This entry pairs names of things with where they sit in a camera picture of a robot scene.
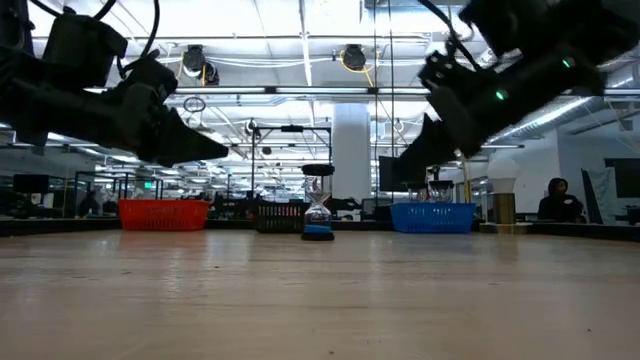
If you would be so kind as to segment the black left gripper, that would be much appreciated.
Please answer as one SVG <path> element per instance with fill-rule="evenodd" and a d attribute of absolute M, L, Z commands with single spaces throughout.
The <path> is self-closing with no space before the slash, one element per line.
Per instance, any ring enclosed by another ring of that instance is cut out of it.
<path fill-rule="evenodd" d="M 166 167 L 226 157 L 225 145 L 189 128 L 176 109 L 164 105 L 177 81 L 158 55 L 154 50 L 126 65 L 123 81 L 94 93 L 72 83 L 77 74 L 11 52 L 9 125 L 31 145 L 45 145 L 54 132 Z"/>

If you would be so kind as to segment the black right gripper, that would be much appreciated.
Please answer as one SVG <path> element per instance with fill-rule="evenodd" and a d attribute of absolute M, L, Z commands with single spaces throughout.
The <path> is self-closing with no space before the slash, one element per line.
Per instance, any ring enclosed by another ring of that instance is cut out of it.
<path fill-rule="evenodd" d="M 486 117 L 497 101 L 506 98 L 507 74 L 495 66 L 472 70 L 440 52 L 428 55 L 419 79 L 429 90 L 426 100 L 438 118 L 424 114 L 419 135 L 398 158 L 398 170 L 439 166 L 454 161 L 456 152 L 466 157 L 480 152 L 495 133 Z"/>

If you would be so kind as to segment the hourglass with pale sand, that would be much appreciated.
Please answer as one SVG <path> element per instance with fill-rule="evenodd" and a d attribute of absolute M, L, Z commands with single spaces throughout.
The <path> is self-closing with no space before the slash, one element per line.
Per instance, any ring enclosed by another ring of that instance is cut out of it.
<path fill-rule="evenodd" d="M 432 180 L 429 182 L 430 199 L 435 203 L 453 201 L 454 183 L 451 180 Z"/>

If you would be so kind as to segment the hourglass with blue sand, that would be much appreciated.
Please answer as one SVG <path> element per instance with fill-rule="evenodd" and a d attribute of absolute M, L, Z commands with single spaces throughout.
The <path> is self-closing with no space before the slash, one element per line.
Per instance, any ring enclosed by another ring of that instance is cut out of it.
<path fill-rule="evenodd" d="M 331 198 L 331 180 L 334 166 L 330 164 L 306 164 L 304 192 L 309 200 L 309 208 L 304 213 L 304 227 L 301 238 L 305 241 L 333 241 L 332 213 L 327 207 Z"/>

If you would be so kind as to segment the black computer monitor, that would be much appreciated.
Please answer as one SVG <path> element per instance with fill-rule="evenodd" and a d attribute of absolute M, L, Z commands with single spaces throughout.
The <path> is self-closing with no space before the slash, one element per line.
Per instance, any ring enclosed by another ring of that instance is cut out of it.
<path fill-rule="evenodd" d="M 407 192 L 424 188 L 426 167 L 400 158 L 379 156 L 379 189 L 384 192 Z"/>
<path fill-rule="evenodd" d="M 12 189 L 22 194 L 44 194 L 49 192 L 49 180 L 46 174 L 14 174 Z"/>
<path fill-rule="evenodd" d="M 640 198 L 640 158 L 605 158 L 615 175 L 618 198 Z"/>

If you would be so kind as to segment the blue plastic basket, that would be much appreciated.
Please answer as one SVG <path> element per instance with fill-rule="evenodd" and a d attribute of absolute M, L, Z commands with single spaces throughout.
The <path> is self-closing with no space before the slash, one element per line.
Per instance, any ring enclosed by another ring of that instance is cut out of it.
<path fill-rule="evenodd" d="M 474 203 L 407 202 L 390 206 L 395 231 L 416 234 L 459 234 L 472 229 Z"/>

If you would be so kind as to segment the white bulb lamp metal base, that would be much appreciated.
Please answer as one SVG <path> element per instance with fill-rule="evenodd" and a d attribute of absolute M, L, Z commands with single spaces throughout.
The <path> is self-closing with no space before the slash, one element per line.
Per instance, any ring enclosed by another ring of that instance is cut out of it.
<path fill-rule="evenodd" d="M 521 172 L 521 166 L 509 157 L 498 157 L 489 162 L 486 177 L 490 189 L 486 194 L 485 222 L 480 225 L 482 233 L 516 236 L 530 232 Z"/>

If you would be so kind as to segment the red plastic basket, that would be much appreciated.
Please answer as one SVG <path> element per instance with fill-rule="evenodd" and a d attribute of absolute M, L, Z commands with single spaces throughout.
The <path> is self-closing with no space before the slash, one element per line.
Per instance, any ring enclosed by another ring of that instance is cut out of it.
<path fill-rule="evenodd" d="M 208 203 L 202 200 L 122 199 L 119 217 L 127 231 L 202 230 Z"/>

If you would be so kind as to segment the white building column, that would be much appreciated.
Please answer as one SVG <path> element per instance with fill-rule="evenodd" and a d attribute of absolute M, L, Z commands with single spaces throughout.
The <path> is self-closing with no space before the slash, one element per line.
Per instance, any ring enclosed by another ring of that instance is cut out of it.
<path fill-rule="evenodd" d="M 333 196 L 361 201 L 371 193 L 370 114 L 364 103 L 334 106 Z"/>

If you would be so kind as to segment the black plastic basket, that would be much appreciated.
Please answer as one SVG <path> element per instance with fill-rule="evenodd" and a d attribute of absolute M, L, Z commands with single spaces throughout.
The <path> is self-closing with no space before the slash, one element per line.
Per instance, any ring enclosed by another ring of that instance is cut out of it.
<path fill-rule="evenodd" d="M 309 206 L 305 202 L 257 202 L 254 206 L 254 228 L 259 233 L 300 234 Z"/>

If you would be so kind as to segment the long ceiling light bar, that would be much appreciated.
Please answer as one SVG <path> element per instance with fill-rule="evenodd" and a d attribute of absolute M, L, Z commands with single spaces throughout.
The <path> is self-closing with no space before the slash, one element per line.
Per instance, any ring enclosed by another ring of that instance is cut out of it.
<path fill-rule="evenodd" d="M 417 87 L 179 87 L 180 95 L 426 95 L 427 89 Z"/>

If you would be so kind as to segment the person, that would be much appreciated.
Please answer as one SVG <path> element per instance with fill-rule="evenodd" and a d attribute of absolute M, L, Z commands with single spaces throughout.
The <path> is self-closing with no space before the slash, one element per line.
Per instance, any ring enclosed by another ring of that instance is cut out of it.
<path fill-rule="evenodd" d="M 565 179 L 552 178 L 547 186 L 547 195 L 539 202 L 537 218 L 556 223 L 585 223 L 584 205 L 567 190 Z"/>

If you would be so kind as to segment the black aluminium table frame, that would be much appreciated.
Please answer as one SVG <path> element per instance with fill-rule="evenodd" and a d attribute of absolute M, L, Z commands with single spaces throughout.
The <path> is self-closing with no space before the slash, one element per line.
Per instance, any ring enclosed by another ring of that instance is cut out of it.
<path fill-rule="evenodd" d="M 226 221 L 207 220 L 205 229 L 253 230 L 253 223 L 247 220 Z M 376 222 L 334 222 L 339 231 L 392 231 L 390 223 Z M 82 231 L 120 230 L 118 219 L 28 219 L 0 220 L 0 237 L 40 235 L 49 233 L 70 233 Z M 515 231 L 524 234 L 551 235 L 601 240 L 628 241 L 640 243 L 640 226 L 607 226 L 599 224 L 569 223 L 518 223 Z"/>

